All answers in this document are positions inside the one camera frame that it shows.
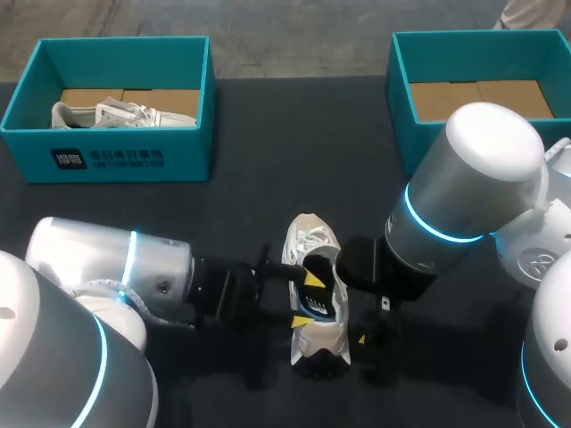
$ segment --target brown cardboard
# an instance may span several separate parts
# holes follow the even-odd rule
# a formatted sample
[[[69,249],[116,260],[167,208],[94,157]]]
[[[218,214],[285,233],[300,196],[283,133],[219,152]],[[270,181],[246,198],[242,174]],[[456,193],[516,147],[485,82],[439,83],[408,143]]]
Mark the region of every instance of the brown cardboard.
[[[454,111],[450,83],[412,83],[412,98],[417,107],[417,115],[423,122],[446,120]]]
[[[412,83],[410,89],[423,122],[447,120],[462,105],[482,101],[476,82]]]
[[[478,101],[503,105],[528,119],[553,119],[535,80],[412,83],[410,89],[424,122],[447,120],[462,105]]]
[[[108,96],[120,101],[122,89],[63,89],[60,101],[70,107],[95,107]]]
[[[197,119],[200,107],[200,90],[153,89],[123,92],[124,103],[136,103],[159,111],[185,114]]]
[[[508,107],[524,118],[553,119],[535,80],[495,80],[477,84],[483,101]]]
[[[457,109],[465,104],[482,101],[482,97],[480,96],[476,82],[450,83],[450,86],[452,92],[452,100],[454,101],[454,111],[452,111],[448,117],[450,117],[452,113],[454,113]]]

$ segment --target shoe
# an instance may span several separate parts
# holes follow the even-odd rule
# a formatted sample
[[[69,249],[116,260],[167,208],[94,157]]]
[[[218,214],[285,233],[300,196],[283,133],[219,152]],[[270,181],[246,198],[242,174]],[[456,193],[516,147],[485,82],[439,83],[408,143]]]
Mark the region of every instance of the shoe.
[[[282,263],[309,272],[305,284],[289,283],[294,312],[291,365],[309,376],[330,377],[351,364],[347,286],[335,271],[340,250],[331,228],[315,214],[300,214],[289,226]]]
[[[123,103],[111,97],[96,107],[70,107],[66,103],[56,103],[52,108],[52,129],[195,126],[196,119],[190,116]]]

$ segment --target open cardboard box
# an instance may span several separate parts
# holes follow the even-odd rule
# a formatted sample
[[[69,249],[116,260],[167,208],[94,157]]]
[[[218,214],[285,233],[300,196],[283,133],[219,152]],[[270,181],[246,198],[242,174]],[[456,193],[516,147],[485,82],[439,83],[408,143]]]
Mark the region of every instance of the open cardboard box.
[[[548,149],[571,136],[571,48],[556,29],[394,33],[386,98],[405,174],[465,103],[504,105]]]
[[[107,96],[190,115],[196,126],[49,128],[58,101],[94,107]],[[0,133],[28,183],[205,181],[215,103],[207,37],[42,39]]]

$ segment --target gray concrete floor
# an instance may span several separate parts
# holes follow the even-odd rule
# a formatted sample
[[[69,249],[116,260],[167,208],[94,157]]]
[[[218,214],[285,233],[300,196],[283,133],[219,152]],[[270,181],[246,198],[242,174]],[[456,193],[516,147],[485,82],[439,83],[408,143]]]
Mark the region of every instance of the gray concrete floor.
[[[208,35],[219,78],[384,74],[393,31],[487,29],[506,0],[0,0],[0,81],[41,37]]]

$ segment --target glowing blue ring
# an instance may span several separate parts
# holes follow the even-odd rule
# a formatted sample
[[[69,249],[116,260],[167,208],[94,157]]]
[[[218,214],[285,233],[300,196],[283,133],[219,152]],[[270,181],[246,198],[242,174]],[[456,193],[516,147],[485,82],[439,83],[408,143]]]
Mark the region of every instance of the glowing blue ring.
[[[420,218],[420,216],[417,214],[416,211],[414,211],[414,209],[412,208],[412,205],[410,204],[410,199],[409,199],[409,185],[410,183],[407,184],[406,189],[404,190],[404,201],[407,203],[407,208],[409,209],[410,214],[412,215],[412,217],[428,232],[430,232],[432,235],[434,236],[438,236],[439,238],[445,240],[445,241],[450,241],[451,243],[473,243],[474,241],[477,241],[478,239],[482,239],[484,236],[480,235],[477,236],[475,238],[455,238],[454,236],[448,236],[443,234],[442,232],[438,232],[436,229],[434,229],[433,227],[431,227],[430,225],[428,225],[427,223],[425,223],[425,221]]]
[[[532,400],[534,401],[534,403],[537,406],[537,408],[539,409],[539,411],[542,412],[542,415],[545,416],[545,419],[547,419],[547,421],[551,424],[551,426],[553,426],[554,428],[559,428],[559,425],[555,424],[553,422],[553,420],[551,420],[551,418],[547,415],[547,413],[545,413],[545,410],[543,410],[542,407],[539,405],[539,403],[537,402],[537,399],[535,399],[535,396],[532,393],[532,389],[529,387],[529,383],[527,382],[527,376],[525,376],[524,345],[523,344],[521,345],[521,373],[524,376],[524,382],[525,382],[525,386],[527,388],[527,392],[529,392],[529,396],[532,398]]]
[[[135,263],[135,250],[137,249],[137,232],[132,231],[131,236],[128,240],[127,249],[127,260],[125,261],[125,270],[123,270],[123,278],[121,283],[125,286],[128,285],[131,279],[131,271],[133,270],[133,264]]]
[[[97,396],[99,395],[99,391],[101,390],[103,379],[105,377],[105,371],[107,369],[107,338],[105,337],[103,326],[97,317],[93,315],[93,318],[95,318],[95,323],[97,324],[97,329],[99,330],[99,335],[101,336],[101,363],[99,364],[99,373],[97,373],[97,378],[95,379],[93,390],[87,399],[86,405],[83,407],[83,410],[81,410],[81,413],[71,428],[79,428],[87,419],[89,412],[91,412],[91,409],[97,400]]]

